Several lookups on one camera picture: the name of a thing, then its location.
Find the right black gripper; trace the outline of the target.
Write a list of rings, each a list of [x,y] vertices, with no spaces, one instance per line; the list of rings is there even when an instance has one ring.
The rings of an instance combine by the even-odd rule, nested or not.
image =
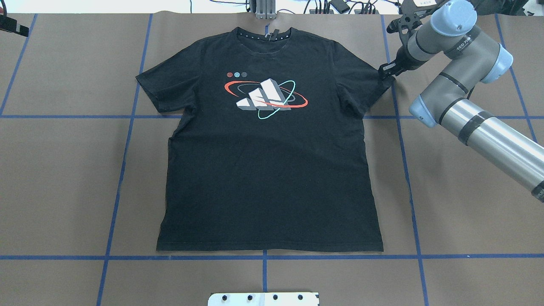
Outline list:
[[[406,47],[400,47],[397,50],[396,58],[391,63],[382,64],[378,68],[378,74],[381,79],[399,76],[406,71],[415,70],[414,58],[409,54]]]

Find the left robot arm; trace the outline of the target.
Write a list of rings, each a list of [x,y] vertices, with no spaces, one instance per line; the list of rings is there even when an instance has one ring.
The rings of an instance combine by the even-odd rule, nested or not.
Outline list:
[[[21,35],[22,37],[29,37],[29,27],[21,25],[17,20],[7,15],[7,8],[5,2],[1,1],[0,8],[0,30],[7,33],[13,33]]]

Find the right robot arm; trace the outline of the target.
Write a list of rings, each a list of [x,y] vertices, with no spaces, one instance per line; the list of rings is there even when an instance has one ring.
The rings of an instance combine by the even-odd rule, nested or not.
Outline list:
[[[398,33],[402,46],[395,60],[379,67],[380,78],[389,81],[443,53],[450,63],[409,112],[427,127],[441,125],[542,201],[543,147],[468,99],[475,85],[505,74],[513,56],[476,25],[468,0],[405,0],[400,8],[387,32]]]

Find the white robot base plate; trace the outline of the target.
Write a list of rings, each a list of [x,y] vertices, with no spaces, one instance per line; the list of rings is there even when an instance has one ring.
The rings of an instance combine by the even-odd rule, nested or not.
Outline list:
[[[208,306],[319,306],[316,292],[237,292],[211,294]]]

